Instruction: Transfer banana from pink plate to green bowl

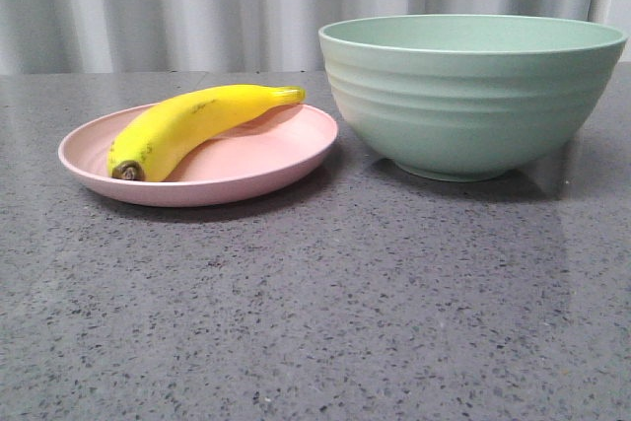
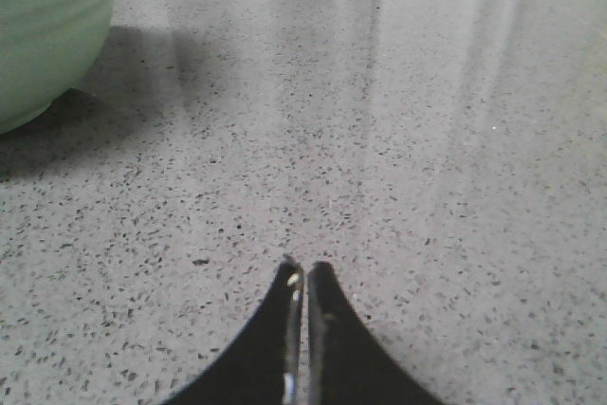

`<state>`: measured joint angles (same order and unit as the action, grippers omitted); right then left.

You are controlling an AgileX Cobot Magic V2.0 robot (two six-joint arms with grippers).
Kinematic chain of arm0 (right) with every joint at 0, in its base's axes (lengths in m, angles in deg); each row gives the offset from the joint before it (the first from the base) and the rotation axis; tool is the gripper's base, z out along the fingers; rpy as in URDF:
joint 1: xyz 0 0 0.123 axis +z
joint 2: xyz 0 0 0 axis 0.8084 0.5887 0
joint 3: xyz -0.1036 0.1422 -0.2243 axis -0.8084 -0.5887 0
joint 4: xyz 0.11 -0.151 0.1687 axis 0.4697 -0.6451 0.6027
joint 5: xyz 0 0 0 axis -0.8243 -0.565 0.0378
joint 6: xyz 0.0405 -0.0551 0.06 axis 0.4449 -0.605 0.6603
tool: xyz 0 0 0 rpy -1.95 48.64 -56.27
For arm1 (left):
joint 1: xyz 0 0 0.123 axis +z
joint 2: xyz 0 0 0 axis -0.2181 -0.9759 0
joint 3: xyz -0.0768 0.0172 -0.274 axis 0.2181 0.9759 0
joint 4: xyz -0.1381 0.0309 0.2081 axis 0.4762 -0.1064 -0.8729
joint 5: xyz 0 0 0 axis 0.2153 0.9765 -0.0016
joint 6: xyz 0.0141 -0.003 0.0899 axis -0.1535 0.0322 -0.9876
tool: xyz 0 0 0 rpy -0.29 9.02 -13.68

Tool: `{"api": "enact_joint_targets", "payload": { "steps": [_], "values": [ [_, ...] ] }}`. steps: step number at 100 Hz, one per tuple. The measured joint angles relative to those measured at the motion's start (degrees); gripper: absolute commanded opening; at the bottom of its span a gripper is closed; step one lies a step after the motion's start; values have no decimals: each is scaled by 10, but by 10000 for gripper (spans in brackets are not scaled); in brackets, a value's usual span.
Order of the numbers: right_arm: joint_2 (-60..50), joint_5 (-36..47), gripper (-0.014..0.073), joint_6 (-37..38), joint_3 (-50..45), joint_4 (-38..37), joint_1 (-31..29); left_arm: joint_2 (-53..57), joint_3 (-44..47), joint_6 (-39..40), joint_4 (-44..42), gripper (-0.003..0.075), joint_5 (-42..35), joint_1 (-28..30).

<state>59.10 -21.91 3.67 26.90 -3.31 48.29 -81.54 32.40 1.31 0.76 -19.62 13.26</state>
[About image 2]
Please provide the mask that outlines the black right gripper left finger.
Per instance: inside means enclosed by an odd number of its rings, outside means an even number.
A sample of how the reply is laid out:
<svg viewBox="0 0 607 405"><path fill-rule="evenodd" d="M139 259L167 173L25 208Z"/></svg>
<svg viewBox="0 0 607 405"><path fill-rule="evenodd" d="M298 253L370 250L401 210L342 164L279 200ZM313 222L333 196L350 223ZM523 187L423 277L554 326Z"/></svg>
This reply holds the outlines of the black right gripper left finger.
<svg viewBox="0 0 607 405"><path fill-rule="evenodd" d="M296 403L303 293L303 269L282 261L265 298L230 345L167 402Z"/></svg>

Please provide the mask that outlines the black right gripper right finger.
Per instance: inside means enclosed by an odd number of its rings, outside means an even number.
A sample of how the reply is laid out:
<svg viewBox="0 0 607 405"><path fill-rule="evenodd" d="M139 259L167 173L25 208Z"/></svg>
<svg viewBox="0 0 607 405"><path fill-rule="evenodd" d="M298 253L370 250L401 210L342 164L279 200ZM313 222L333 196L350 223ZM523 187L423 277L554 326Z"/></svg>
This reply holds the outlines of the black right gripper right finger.
<svg viewBox="0 0 607 405"><path fill-rule="evenodd" d="M343 293L333 267L308 274L310 404L438 404L388 355Z"/></svg>

